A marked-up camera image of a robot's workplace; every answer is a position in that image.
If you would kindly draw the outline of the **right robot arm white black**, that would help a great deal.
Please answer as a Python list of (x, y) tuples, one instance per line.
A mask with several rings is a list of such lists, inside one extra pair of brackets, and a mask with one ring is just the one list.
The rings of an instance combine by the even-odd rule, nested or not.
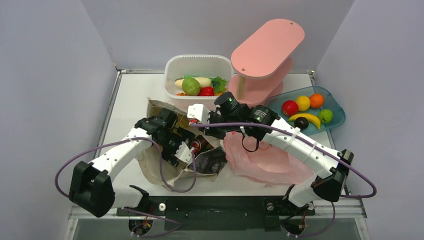
[(252, 137), (258, 143), (268, 143), (287, 152), (313, 170), (312, 177), (289, 187), (282, 201), (286, 213), (294, 215), (319, 199), (339, 201), (354, 158), (352, 152), (328, 148), (292, 127), (266, 106), (249, 107), (239, 103), (231, 92), (220, 95), (214, 104), (214, 111), (203, 104), (189, 106), (190, 124), (218, 139), (224, 139), (228, 132), (239, 132), (243, 137)]

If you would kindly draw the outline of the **pink three-tier shelf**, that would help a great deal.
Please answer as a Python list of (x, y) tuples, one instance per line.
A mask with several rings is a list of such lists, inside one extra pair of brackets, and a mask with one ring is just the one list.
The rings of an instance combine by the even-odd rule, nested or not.
[(261, 105), (283, 89), (293, 67), (291, 54), (305, 38), (304, 29), (288, 19), (264, 23), (231, 54), (235, 76), (228, 90), (248, 106)]

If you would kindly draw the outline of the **beige canvas tote bag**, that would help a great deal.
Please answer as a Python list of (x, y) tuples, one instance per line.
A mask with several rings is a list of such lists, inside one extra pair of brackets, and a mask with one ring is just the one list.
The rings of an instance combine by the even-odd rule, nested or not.
[(204, 136), (197, 127), (190, 126), (186, 111), (168, 102), (149, 98), (146, 116), (148, 118), (161, 118), (161, 110), (164, 109), (170, 110), (176, 115), (175, 125), (171, 130), (176, 133), (177, 128), (183, 128), (194, 133), (195, 139), (200, 140), (202, 148), (199, 154), (194, 157), (194, 162), (191, 164), (180, 162), (177, 167), (174, 167), (163, 160), (162, 146), (158, 144), (160, 148), (160, 151), (158, 151), (152, 145), (135, 158), (144, 177), (153, 185), (164, 188), (171, 186), (174, 189), (177, 188), (176, 182), (178, 180), (188, 177), (204, 177), (213, 182), (228, 162), (221, 140), (212, 136)]

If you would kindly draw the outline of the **white radish with leaves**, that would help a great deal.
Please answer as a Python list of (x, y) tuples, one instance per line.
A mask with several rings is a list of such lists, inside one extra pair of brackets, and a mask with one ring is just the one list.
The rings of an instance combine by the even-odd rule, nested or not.
[[(183, 83), (184, 77), (177, 79), (174, 82), (174, 85), (181, 89), (182, 89), (182, 83)], [(227, 91), (227, 81), (224, 78), (221, 78), (219, 76), (215, 77), (215, 78), (210, 78), (210, 77), (197, 77), (196, 80), (200, 83), (201, 88), (205, 88), (205, 87), (213, 87), (214, 88), (214, 93), (215, 96), (219, 96), (222, 93)]]

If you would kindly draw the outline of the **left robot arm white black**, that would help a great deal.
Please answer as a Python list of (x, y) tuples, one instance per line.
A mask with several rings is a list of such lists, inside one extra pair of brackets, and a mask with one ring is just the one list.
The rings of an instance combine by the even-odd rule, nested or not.
[(149, 210), (149, 193), (135, 185), (113, 187), (113, 181), (149, 147), (157, 148), (160, 164), (164, 161), (176, 164), (193, 160), (194, 149), (190, 143), (196, 135), (177, 127), (177, 121), (175, 112), (163, 108), (157, 116), (138, 120), (125, 138), (108, 144), (110, 149), (106, 153), (90, 162), (77, 163), (68, 199), (98, 218), (113, 208), (130, 208), (136, 215), (145, 214)]

